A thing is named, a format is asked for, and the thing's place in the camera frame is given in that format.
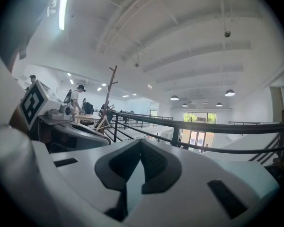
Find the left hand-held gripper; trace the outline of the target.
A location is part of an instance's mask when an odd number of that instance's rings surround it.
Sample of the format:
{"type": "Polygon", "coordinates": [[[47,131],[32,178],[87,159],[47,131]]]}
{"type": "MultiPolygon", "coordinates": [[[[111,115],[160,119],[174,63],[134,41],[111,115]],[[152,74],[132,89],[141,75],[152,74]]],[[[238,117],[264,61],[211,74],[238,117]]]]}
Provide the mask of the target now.
{"type": "Polygon", "coordinates": [[[44,83],[36,80],[20,103],[31,140],[49,145],[51,152],[69,152],[108,146],[111,139],[71,121],[71,109],[44,83]],[[58,127],[63,123],[69,126],[58,127]]]}

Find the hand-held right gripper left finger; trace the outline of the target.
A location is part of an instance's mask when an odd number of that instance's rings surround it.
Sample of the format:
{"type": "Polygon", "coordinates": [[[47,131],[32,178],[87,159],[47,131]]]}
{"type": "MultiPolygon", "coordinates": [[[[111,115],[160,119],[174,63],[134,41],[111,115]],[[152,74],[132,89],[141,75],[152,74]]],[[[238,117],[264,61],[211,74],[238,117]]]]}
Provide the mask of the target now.
{"type": "Polygon", "coordinates": [[[140,161],[140,140],[53,153],[55,166],[92,207],[119,222],[128,216],[127,182],[140,161]]]}

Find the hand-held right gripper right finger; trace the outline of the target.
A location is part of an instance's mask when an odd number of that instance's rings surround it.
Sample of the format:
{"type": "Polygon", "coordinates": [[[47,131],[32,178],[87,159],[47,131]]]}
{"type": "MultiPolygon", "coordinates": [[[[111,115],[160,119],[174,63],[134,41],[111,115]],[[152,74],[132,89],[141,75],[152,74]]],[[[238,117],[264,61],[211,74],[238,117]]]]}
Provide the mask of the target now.
{"type": "Polygon", "coordinates": [[[259,199],[206,156],[148,140],[140,149],[145,183],[128,225],[228,225],[259,199]]]}

